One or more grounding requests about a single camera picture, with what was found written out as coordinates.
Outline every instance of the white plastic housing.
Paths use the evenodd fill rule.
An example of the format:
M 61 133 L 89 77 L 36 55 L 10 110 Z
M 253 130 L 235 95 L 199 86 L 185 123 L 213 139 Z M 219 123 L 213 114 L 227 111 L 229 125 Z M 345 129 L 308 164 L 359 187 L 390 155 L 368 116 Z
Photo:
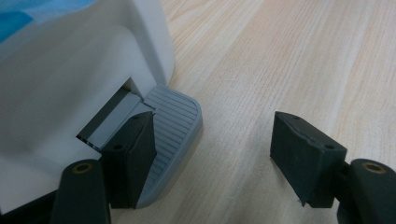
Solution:
M 122 86 L 167 85 L 174 55 L 159 0 L 98 0 L 0 44 L 0 209 L 58 188 L 68 164 L 99 155 L 76 138 Z

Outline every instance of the plastic part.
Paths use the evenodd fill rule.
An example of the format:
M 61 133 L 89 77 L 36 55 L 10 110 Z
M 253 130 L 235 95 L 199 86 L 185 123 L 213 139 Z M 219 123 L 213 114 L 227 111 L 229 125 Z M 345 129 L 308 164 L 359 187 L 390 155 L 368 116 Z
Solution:
M 56 190 L 68 164 L 98 159 L 76 135 L 122 85 L 145 97 L 173 67 L 159 0 L 97 0 L 0 44 L 1 211 Z
M 101 151 L 112 208 L 136 208 L 157 155 L 152 117 L 151 112 L 131 117 Z
M 110 223 L 99 161 L 78 161 L 64 169 L 50 223 Z
M 164 86 L 154 88 L 144 103 L 156 109 L 154 131 L 158 155 L 137 208 L 148 206 L 160 197 L 203 124 L 201 107 L 194 99 Z
M 121 89 L 78 135 L 83 142 L 101 151 L 102 144 L 118 132 L 125 120 L 147 111 L 154 112 L 155 148 L 158 154 L 149 171 L 137 208 L 158 199 L 189 150 L 202 127 L 199 104 L 164 86 L 152 89 L 143 102 L 138 96 Z
M 395 223 L 396 173 L 392 169 L 358 159 L 350 163 L 347 179 L 363 223 Z
M 346 148 L 304 119 L 276 112 L 271 158 L 302 205 L 332 207 L 332 175 L 341 169 L 346 154 Z

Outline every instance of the wooden table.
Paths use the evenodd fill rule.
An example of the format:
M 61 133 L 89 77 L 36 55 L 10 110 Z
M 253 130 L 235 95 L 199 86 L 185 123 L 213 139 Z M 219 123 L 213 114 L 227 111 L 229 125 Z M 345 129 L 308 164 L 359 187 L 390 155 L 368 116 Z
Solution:
M 114 223 L 337 223 L 301 207 L 270 159 L 275 111 L 298 115 L 396 169 L 396 1 L 162 0 L 177 58 L 171 87 L 204 128 L 153 205 Z

